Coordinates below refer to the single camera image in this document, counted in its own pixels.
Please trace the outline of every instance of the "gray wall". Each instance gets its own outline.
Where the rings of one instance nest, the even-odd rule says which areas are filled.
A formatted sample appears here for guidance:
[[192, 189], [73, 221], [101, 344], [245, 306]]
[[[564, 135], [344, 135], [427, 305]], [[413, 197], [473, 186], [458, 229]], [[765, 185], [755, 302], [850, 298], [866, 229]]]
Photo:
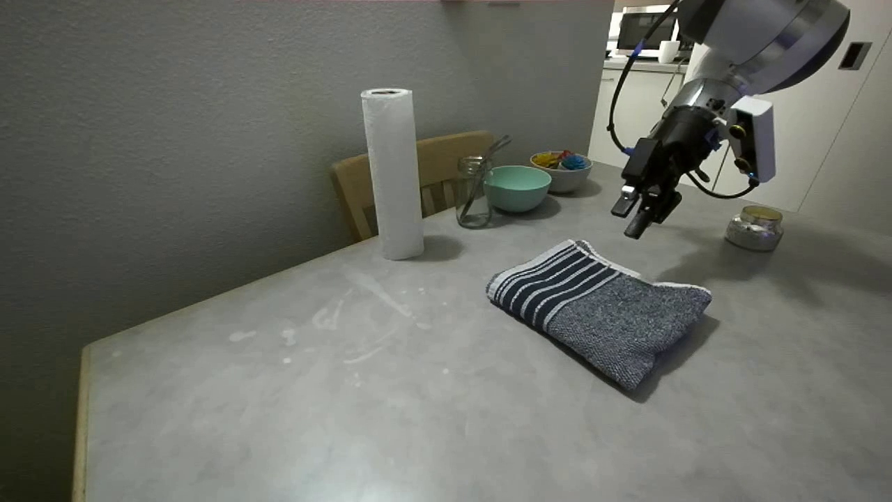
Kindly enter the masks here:
[[0, 502], [66, 500], [79, 349], [346, 245], [359, 89], [585, 149], [610, 0], [0, 0]]
[[838, 227], [892, 235], [892, 37], [876, 44], [879, 58], [824, 156], [801, 211]]

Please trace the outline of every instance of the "gray towel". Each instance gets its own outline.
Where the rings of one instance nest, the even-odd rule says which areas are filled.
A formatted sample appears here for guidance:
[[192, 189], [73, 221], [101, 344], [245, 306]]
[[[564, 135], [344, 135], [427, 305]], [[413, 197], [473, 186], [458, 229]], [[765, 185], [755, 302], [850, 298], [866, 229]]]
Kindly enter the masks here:
[[582, 241], [496, 273], [484, 294], [622, 391], [636, 391], [710, 305], [706, 288], [645, 281]]

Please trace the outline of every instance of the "cabinet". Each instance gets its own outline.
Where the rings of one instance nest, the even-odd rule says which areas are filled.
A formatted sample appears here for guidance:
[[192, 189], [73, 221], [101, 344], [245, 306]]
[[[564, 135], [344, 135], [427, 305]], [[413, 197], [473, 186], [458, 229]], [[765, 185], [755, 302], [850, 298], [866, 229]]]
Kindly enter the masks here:
[[824, 156], [801, 211], [830, 223], [892, 235], [892, 37], [865, 82], [830, 154]]

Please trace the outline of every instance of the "green bowl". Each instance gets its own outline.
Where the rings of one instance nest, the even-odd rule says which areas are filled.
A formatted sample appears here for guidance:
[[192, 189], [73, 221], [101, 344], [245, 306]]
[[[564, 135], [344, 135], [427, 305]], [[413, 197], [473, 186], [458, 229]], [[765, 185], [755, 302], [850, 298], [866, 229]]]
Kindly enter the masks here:
[[533, 211], [550, 196], [553, 175], [530, 164], [496, 164], [484, 179], [491, 207], [498, 211]]

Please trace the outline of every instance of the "countertop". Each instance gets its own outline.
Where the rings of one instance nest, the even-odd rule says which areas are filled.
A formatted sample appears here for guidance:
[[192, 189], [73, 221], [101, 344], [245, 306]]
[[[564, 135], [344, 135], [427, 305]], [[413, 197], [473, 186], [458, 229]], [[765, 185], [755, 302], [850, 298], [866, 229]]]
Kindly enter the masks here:
[[[765, 502], [892, 497], [892, 238], [787, 218], [774, 255], [723, 241], [741, 204], [685, 196], [645, 235], [620, 170], [496, 229], [423, 223], [84, 349], [89, 502]], [[624, 395], [487, 305], [568, 238], [713, 289], [661, 380]]]

